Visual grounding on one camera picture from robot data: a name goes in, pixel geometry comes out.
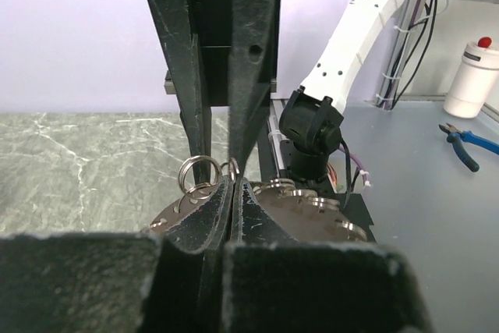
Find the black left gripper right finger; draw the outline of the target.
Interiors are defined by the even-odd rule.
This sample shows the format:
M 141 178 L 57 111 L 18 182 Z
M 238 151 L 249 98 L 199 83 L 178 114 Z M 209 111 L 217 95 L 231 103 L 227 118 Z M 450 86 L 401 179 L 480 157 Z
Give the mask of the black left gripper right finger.
M 235 187 L 223 251 L 224 332 L 430 332 L 407 259 L 376 243 L 297 243 Z

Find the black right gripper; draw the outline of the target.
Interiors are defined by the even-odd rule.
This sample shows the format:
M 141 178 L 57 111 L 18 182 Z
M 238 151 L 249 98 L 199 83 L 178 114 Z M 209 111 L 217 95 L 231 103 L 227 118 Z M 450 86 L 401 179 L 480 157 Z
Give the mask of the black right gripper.
M 277 76 L 281 0 L 147 0 L 192 156 L 211 155 L 211 108 L 229 106 L 243 175 Z

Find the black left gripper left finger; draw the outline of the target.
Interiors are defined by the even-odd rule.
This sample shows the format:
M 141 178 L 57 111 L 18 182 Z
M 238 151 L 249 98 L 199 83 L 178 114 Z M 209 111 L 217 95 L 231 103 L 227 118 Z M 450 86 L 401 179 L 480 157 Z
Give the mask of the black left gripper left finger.
M 4 332 L 217 332 L 234 185 L 163 234 L 1 239 Z

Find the round metal key organizer disc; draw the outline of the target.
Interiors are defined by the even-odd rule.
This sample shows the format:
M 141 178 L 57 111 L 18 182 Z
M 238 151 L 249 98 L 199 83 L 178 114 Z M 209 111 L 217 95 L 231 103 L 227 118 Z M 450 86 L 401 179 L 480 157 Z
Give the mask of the round metal key organizer disc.
M 223 167 L 228 169 L 225 175 Z M 239 166 L 197 155 L 181 165 L 177 183 L 182 196 L 168 205 L 144 233 L 167 235 L 193 251 L 214 238 L 218 229 L 246 243 L 277 241 L 366 242 L 367 231 L 348 219 L 340 203 L 314 190 L 299 189 L 290 179 L 242 181 Z

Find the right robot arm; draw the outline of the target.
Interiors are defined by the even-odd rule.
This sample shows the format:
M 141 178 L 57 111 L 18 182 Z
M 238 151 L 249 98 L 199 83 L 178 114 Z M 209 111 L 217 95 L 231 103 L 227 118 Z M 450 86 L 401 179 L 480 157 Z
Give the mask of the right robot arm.
M 281 114 L 288 175 L 327 179 L 352 84 L 386 22 L 406 0 L 355 0 Z M 281 0 L 147 0 L 192 156 L 211 154 L 211 109 L 229 107 L 228 155 L 245 168 L 271 106 Z

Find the white plastic jar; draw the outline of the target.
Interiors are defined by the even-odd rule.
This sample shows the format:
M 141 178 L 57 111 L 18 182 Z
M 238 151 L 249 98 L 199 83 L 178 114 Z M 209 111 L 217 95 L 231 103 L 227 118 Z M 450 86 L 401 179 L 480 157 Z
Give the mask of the white plastic jar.
M 468 42 L 443 109 L 462 119 L 477 117 L 497 80 L 498 47 L 493 46 L 492 38 Z

